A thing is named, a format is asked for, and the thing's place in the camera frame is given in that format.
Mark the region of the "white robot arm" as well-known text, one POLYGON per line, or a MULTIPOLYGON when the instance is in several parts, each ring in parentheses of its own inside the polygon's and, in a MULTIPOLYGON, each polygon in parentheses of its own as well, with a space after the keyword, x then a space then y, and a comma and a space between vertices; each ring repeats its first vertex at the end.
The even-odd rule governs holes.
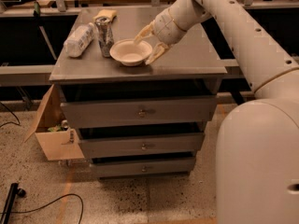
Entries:
POLYGON ((249 86, 216 144, 217 224, 299 224, 299 63, 236 0, 177 0, 135 37, 153 63, 213 18, 249 86))

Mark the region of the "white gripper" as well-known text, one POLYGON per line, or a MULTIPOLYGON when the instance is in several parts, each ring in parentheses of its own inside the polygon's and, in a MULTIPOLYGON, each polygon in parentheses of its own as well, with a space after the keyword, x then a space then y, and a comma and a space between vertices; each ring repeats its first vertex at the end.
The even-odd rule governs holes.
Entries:
POLYGON ((167 8, 135 36, 134 43, 137 45, 142 40, 154 35, 161 41, 155 45, 151 55, 145 61, 145 64, 149 65, 167 53, 171 49, 169 45, 177 44, 185 34, 186 31, 176 24, 167 8))

